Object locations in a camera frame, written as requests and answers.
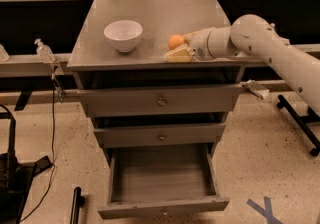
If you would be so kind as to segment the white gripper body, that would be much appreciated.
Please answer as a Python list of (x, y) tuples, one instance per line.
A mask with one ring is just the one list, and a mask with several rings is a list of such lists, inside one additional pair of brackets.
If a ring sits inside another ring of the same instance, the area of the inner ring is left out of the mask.
[(213, 59), (213, 56), (208, 50), (208, 39), (211, 32), (211, 28), (206, 28), (191, 36), (189, 43), (191, 52), (200, 61), (209, 61)]

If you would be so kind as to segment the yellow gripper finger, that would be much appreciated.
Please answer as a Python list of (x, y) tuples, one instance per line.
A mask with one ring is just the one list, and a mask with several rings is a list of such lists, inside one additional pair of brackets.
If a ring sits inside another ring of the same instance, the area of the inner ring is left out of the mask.
[(185, 63), (192, 61), (192, 55), (189, 52), (189, 47), (186, 44), (167, 52), (164, 57), (170, 63)]
[(192, 39), (192, 37), (193, 37), (194, 35), (196, 35), (196, 34), (198, 34), (198, 31), (194, 31), (194, 32), (191, 32), (191, 33), (184, 34), (184, 35), (183, 35), (184, 42), (185, 42), (186, 44), (189, 44), (190, 41), (191, 41), (191, 39)]

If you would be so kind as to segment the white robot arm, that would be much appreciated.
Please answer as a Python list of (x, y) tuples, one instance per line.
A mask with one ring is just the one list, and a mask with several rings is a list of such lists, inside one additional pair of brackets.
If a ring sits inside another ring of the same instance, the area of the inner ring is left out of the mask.
[(244, 15), (229, 27), (186, 34), (180, 43), (170, 47), (165, 59), (171, 63), (209, 62), (237, 59), (240, 54), (266, 63), (320, 114), (320, 60), (292, 46), (259, 16)]

